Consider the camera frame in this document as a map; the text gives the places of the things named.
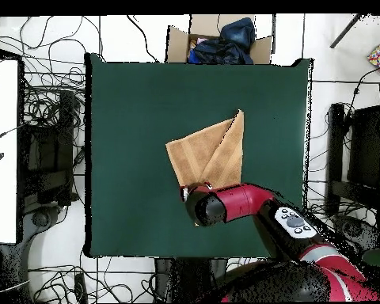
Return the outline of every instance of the power cord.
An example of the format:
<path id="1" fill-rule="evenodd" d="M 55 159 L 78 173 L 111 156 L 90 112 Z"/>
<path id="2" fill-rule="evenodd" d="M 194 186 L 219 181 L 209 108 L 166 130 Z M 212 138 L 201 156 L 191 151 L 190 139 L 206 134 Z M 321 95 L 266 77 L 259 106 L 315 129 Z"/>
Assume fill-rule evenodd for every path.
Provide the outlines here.
<path id="1" fill-rule="evenodd" d="M 159 61 L 157 60 L 157 59 L 155 59 L 155 57 L 153 57 L 152 56 L 152 54 L 148 51 L 148 42 L 146 41 L 146 35 L 145 35 L 145 33 L 143 32 L 143 30 L 130 18 L 130 16 L 129 15 L 127 15 L 127 18 L 128 18 L 128 20 L 130 21 L 130 22 L 132 22 L 132 24 L 143 34 L 143 38 L 144 38 L 144 40 L 145 40 L 145 49 L 146 49 L 146 53 L 150 56 L 150 57 L 152 57 L 153 59 L 154 59 L 154 61 L 156 62 L 156 63 L 159 63 Z"/>

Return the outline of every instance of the robot control buttons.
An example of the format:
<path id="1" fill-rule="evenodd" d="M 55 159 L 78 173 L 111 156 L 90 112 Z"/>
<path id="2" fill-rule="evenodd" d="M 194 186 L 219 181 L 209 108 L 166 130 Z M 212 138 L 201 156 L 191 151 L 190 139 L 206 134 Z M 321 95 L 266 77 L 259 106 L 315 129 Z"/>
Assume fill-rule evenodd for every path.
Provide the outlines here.
<path id="1" fill-rule="evenodd" d="M 275 220 L 294 239 L 312 238 L 317 231 L 295 210 L 280 207 L 275 212 Z"/>
<path id="2" fill-rule="evenodd" d="M 290 217 L 287 218 L 287 226 L 289 226 L 289 227 L 304 226 L 304 219 L 297 217 L 295 215 L 291 215 Z"/>

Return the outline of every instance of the metal pole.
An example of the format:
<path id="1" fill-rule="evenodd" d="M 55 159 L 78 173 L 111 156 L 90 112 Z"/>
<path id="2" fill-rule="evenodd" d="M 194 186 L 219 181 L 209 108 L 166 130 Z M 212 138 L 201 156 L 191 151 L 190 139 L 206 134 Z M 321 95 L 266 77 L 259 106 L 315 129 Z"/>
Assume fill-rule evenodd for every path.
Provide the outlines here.
<path id="1" fill-rule="evenodd" d="M 351 30 L 351 28 L 355 25 L 355 23 L 360 19 L 361 16 L 362 16 L 362 14 L 356 14 L 355 17 L 353 17 L 353 19 L 349 22 L 349 24 L 346 26 L 346 28 L 344 29 L 344 31 L 331 44 L 331 49 L 333 49 L 334 47 L 336 47 L 336 45 L 340 42 L 340 40 L 342 40 L 344 38 L 344 36 L 346 35 L 346 33 L 349 30 Z"/>

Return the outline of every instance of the blue cloth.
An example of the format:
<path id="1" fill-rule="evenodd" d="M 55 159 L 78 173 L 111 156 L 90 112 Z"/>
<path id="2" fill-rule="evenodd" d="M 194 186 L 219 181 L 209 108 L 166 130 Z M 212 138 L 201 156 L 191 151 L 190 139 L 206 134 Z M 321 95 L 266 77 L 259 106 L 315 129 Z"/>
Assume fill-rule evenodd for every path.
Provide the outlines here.
<path id="1" fill-rule="evenodd" d="M 190 50 L 190 55 L 188 57 L 188 62 L 191 63 L 191 64 L 199 64 L 200 63 L 200 60 L 196 56 L 196 54 L 194 52 L 194 49 Z"/>

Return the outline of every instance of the towel fold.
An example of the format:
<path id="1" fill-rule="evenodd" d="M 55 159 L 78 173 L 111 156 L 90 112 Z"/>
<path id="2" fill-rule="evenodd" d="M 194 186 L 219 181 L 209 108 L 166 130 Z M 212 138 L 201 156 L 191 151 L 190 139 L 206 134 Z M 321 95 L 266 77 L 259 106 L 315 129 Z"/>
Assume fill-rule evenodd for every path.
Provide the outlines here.
<path id="1" fill-rule="evenodd" d="M 213 188 L 241 182 L 244 113 L 166 144 L 180 186 L 208 181 Z"/>

